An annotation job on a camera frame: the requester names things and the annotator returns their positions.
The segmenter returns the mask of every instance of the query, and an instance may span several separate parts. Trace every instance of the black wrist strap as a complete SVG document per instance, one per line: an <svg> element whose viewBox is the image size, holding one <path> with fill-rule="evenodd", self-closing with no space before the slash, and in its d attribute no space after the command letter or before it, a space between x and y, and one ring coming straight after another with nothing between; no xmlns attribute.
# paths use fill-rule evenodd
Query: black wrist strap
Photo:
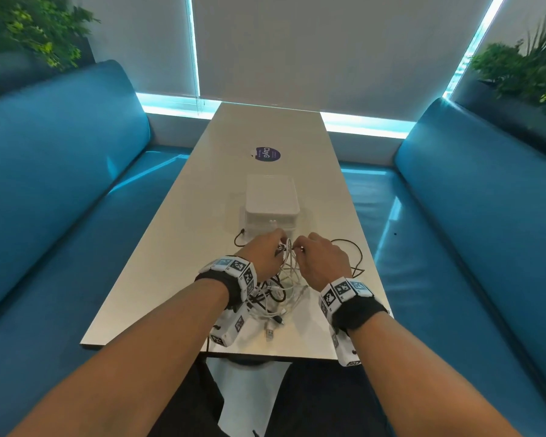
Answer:
<svg viewBox="0 0 546 437"><path fill-rule="evenodd" d="M227 290L229 290L229 303L226 305L227 309L233 309L242 303L239 281L230 274L226 274L224 271L208 270L196 276L194 281L196 282L198 279L214 279L225 284Z"/></svg>
<svg viewBox="0 0 546 437"><path fill-rule="evenodd" d="M374 297L355 296L343 302L332 316L332 326L348 333L348 330L357 330L376 313L388 310Z"/></svg>

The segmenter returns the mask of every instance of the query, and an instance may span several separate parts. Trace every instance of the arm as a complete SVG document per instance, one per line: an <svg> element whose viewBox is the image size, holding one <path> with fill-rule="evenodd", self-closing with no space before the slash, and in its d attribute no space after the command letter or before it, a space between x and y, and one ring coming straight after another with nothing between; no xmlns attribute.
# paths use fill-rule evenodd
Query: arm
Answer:
<svg viewBox="0 0 546 437"><path fill-rule="evenodd" d="M275 275L283 230L237 252L258 279ZM10 437L146 437L178 389L214 322L228 304L224 284L200 279L113 339L53 388Z"/></svg>
<svg viewBox="0 0 546 437"><path fill-rule="evenodd" d="M352 277L348 256L320 235L300 236L294 246L302 276L313 289ZM386 313L348 333L399 437L520 435L457 371Z"/></svg>

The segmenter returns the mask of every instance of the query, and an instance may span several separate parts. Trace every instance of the blue seat cushion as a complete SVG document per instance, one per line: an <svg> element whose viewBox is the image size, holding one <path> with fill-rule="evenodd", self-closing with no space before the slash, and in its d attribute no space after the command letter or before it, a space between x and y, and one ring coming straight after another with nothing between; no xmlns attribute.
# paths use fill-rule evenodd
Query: blue seat cushion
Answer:
<svg viewBox="0 0 546 437"><path fill-rule="evenodd" d="M546 378L546 156L441 98L395 161Z"/></svg>
<svg viewBox="0 0 546 437"><path fill-rule="evenodd" d="M0 98L0 300L149 140L115 61Z"/></svg>
<svg viewBox="0 0 546 437"><path fill-rule="evenodd" d="M398 174L342 167L395 319L525 437L546 436L546 403Z"/></svg>
<svg viewBox="0 0 546 437"><path fill-rule="evenodd" d="M93 351L79 345L186 149L154 147L0 304L0 436Z"/></svg>

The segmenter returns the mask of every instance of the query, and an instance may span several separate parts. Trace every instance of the person's right hand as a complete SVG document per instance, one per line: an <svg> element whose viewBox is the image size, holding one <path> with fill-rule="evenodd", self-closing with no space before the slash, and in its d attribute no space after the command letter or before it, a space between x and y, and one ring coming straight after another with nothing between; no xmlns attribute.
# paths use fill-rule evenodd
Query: person's right hand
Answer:
<svg viewBox="0 0 546 437"><path fill-rule="evenodd" d="M352 277L348 255L317 233L299 236L293 243L299 271L307 284L322 291L330 282Z"/></svg>

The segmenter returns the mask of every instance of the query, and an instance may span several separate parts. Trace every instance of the pants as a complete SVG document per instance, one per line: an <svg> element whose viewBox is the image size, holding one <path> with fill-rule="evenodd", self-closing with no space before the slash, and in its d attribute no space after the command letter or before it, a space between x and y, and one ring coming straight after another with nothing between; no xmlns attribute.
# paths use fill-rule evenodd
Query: pants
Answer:
<svg viewBox="0 0 546 437"><path fill-rule="evenodd" d="M148 437L228 437L218 427L224 399L197 360ZM242 430L249 435L251 430ZM265 437L393 435L362 366L333 361L292 364L281 382Z"/></svg>

